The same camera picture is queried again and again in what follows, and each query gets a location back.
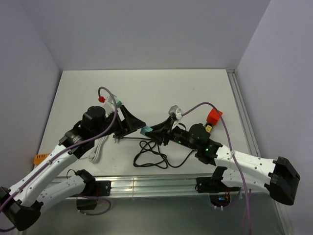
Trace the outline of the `light blue plug adapter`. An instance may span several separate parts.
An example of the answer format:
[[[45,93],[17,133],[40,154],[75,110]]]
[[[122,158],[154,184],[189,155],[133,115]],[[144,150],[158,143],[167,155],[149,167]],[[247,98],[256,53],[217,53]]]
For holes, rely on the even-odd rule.
[[[153,129],[149,126],[144,126],[140,130],[140,134],[146,136],[146,133],[151,132]]]

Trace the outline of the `yellow plug adapter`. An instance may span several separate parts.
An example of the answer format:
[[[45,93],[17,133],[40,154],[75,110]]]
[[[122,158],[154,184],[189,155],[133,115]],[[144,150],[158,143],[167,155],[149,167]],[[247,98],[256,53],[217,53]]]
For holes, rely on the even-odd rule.
[[[207,126],[205,127],[205,130],[206,130],[206,132],[210,133],[211,130],[212,130],[212,126],[211,126],[211,125],[207,125]]]

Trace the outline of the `red cube plug adapter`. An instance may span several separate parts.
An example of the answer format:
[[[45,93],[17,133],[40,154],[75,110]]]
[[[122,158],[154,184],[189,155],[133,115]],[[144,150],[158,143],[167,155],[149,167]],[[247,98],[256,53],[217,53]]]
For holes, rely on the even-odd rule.
[[[222,115],[223,115],[222,111],[217,111],[214,108],[212,108],[212,110],[209,112],[206,118],[206,122],[208,122],[209,124],[213,126],[216,126],[219,120],[221,119]]]

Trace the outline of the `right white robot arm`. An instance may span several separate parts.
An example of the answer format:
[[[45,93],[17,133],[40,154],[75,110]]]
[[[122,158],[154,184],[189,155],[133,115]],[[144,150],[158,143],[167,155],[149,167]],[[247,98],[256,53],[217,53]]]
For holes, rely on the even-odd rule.
[[[267,193],[279,203],[294,204],[300,175],[286,158],[274,160],[231,152],[228,146],[213,141],[201,123],[186,131],[168,118],[158,125],[142,128],[141,133],[158,145],[172,141],[195,150],[195,157],[200,162],[215,166],[211,176],[197,179],[199,193],[250,189]]]

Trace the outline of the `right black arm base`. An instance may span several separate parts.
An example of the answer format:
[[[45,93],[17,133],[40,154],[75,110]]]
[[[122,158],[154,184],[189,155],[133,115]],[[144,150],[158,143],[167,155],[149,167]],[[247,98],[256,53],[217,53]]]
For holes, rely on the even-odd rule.
[[[226,209],[241,197],[241,188],[227,187],[222,182],[213,180],[212,177],[196,178],[195,190],[197,193],[207,193],[215,210]]]

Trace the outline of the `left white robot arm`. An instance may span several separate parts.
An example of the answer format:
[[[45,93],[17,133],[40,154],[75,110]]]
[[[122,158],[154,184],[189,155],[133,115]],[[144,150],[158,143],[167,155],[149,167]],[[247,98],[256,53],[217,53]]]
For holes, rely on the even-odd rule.
[[[78,170],[72,177],[51,188],[47,186],[69,165],[94,147],[95,140],[115,134],[121,138],[144,127],[145,122],[133,116],[124,105],[124,116],[117,111],[106,115],[101,106],[91,106],[82,120],[67,131],[46,159],[26,177],[9,188],[0,189],[0,210],[18,231],[31,227],[41,213],[67,197],[96,192],[95,178],[86,170]]]

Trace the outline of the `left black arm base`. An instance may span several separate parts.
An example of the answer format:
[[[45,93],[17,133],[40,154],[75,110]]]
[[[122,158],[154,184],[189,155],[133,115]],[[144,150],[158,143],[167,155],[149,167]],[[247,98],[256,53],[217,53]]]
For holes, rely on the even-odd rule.
[[[111,181],[95,181],[91,189],[81,193],[81,199],[76,199],[76,208],[81,213],[91,214],[97,206],[107,205],[103,213],[111,209],[112,203],[106,198],[111,192]]]

